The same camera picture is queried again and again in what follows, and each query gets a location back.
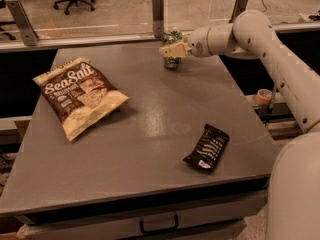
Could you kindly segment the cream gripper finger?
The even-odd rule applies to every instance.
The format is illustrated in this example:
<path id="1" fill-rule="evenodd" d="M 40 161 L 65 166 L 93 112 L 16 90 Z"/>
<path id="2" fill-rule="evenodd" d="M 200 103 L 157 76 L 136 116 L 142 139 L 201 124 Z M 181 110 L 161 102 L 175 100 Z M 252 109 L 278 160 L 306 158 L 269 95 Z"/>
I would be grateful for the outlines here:
<path id="1" fill-rule="evenodd" d="M 174 57 L 173 56 L 173 44 L 168 44 L 168 45 L 164 45 L 164 46 L 160 47 L 159 53 L 163 57 Z"/>

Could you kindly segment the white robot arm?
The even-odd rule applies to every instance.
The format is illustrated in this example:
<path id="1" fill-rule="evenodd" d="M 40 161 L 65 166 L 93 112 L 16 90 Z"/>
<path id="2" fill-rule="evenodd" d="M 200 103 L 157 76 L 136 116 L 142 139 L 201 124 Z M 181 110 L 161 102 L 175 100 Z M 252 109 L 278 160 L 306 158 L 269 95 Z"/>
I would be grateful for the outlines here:
<path id="1" fill-rule="evenodd" d="M 164 57 L 225 55 L 259 60 L 277 90 L 276 103 L 301 134 L 272 166 L 266 240 L 320 240 L 320 76 L 278 37 L 268 17 L 246 10 L 231 23 L 198 28 L 163 45 Z"/>

